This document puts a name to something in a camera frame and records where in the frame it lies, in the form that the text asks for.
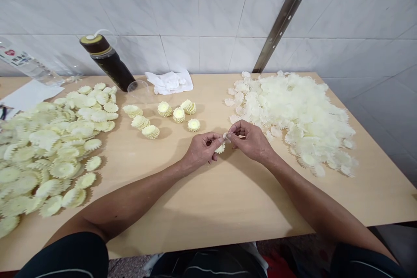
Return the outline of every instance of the person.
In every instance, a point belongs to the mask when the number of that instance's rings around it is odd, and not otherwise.
[[[272,173],[320,236],[337,244],[330,277],[407,277],[387,248],[360,221],[275,153],[259,127],[241,120],[232,125],[227,137],[234,149],[239,148]],[[215,132],[196,135],[175,164],[89,204],[49,239],[16,278],[107,277],[106,243],[139,220],[179,180],[206,162],[217,161],[215,150],[222,143],[222,135]],[[240,245],[165,253],[150,275],[264,278],[262,262],[254,255]]]

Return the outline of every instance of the metal bracket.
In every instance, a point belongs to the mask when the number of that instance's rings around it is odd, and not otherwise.
[[[285,0],[252,73],[262,73],[302,0]]]

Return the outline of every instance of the white tissue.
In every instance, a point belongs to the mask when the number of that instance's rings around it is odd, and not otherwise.
[[[154,84],[155,94],[167,95],[180,93],[183,91],[191,91],[194,87],[187,70],[179,73],[169,72],[163,75],[145,72],[145,75],[148,81]]]

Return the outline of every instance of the plastic water bottle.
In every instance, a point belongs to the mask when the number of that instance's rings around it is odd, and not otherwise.
[[[0,37],[0,60],[44,85],[60,86],[64,83],[61,76],[4,37]]]

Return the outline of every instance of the red object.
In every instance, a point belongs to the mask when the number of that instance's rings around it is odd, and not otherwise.
[[[9,50],[5,52],[7,55],[13,56],[15,54],[14,50]]]
[[[297,278],[289,268],[287,262],[276,252],[272,252],[272,258],[262,256],[269,267],[267,270],[268,278]]]

